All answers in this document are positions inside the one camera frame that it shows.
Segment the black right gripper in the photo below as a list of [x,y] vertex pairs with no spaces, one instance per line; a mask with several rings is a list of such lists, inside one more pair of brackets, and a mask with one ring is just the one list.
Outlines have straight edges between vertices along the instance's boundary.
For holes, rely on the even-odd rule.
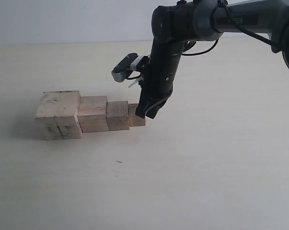
[[180,54],[165,55],[161,58],[144,56],[139,63],[143,77],[139,103],[135,115],[154,119],[173,92],[173,81],[180,62]]

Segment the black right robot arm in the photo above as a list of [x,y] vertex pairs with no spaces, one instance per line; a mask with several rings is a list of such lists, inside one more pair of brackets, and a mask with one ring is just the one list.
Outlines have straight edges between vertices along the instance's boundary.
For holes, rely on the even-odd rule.
[[188,42],[217,41],[243,33],[281,52],[289,68],[289,0],[177,2],[157,7],[151,19],[153,43],[140,83],[136,115],[154,118],[173,92],[173,81]]

